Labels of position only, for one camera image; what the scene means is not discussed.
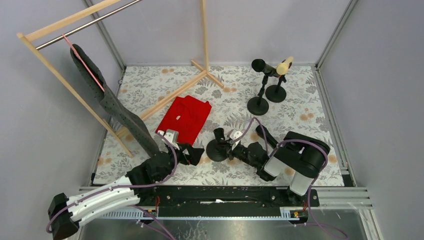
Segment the black mic stand corner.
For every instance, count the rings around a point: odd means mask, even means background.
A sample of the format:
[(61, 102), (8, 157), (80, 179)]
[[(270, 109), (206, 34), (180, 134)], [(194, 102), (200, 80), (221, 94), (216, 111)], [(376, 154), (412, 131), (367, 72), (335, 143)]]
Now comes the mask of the black mic stand corner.
[(213, 130), (214, 139), (206, 146), (206, 154), (214, 162), (222, 162), (228, 158), (228, 151), (231, 147), (224, 135), (222, 127)]

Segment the black mic stand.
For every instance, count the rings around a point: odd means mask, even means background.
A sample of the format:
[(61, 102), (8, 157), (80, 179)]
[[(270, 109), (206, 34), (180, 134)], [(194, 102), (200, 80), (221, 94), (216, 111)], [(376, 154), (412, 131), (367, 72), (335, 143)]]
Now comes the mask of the black mic stand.
[(273, 103), (281, 103), (286, 99), (287, 92), (286, 90), (281, 86), (282, 83), (286, 83), (286, 76), (281, 75), (278, 78), (278, 83), (274, 85), (270, 85), (265, 90), (265, 96), (266, 98), (273, 102)]
[(255, 116), (265, 115), (269, 110), (269, 103), (266, 99), (263, 99), (263, 95), (265, 93), (265, 86), (268, 83), (268, 76), (264, 75), (262, 79), (262, 86), (259, 90), (257, 96), (252, 97), (247, 102), (248, 111)]

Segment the black microphone orange tip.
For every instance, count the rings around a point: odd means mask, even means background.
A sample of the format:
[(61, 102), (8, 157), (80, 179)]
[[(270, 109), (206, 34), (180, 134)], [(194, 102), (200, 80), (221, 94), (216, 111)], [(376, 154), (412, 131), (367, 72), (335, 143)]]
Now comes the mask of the black microphone orange tip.
[(279, 78), (281, 75), (277, 73), (277, 69), (268, 65), (263, 59), (254, 59), (251, 63), (252, 69), (257, 73), (263, 73), (267, 77)]

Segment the beige microphone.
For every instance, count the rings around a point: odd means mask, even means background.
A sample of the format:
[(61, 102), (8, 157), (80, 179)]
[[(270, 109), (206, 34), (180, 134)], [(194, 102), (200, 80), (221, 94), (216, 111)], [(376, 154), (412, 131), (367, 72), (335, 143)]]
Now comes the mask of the beige microphone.
[(294, 57), (293, 56), (287, 57), (283, 62), (281, 62), (281, 63), (279, 63), (277, 65), (276, 72), (280, 76), (285, 75), (289, 71), (289, 69), (290, 69), (293, 61), (294, 61)]

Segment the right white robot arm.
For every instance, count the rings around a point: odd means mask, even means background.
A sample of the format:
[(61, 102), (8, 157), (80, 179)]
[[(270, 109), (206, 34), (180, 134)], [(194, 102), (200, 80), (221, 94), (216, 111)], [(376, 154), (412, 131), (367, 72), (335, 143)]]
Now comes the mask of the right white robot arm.
[(294, 175), (289, 190), (304, 196), (328, 163), (330, 146), (293, 131), (287, 132), (282, 143), (278, 143), (268, 130), (258, 135), (273, 147), (271, 154), (267, 154), (258, 142), (245, 147), (230, 139), (224, 147), (226, 156), (255, 168), (256, 174), (266, 182), (275, 180), (286, 167), (290, 167)]

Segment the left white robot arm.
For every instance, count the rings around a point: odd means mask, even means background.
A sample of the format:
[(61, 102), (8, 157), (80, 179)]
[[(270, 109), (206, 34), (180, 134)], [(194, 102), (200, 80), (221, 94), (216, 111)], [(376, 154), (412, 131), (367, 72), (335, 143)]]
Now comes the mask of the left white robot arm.
[(64, 240), (74, 235), (81, 226), (106, 213), (139, 204), (142, 196), (151, 194), (156, 186), (175, 173), (178, 164), (196, 166), (204, 151), (188, 143), (178, 144), (177, 148), (171, 146), (166, 152), (155, 153), (112, 183), (80, 195), (57, 194), (48, 209), (46, 232), (55, 240)]

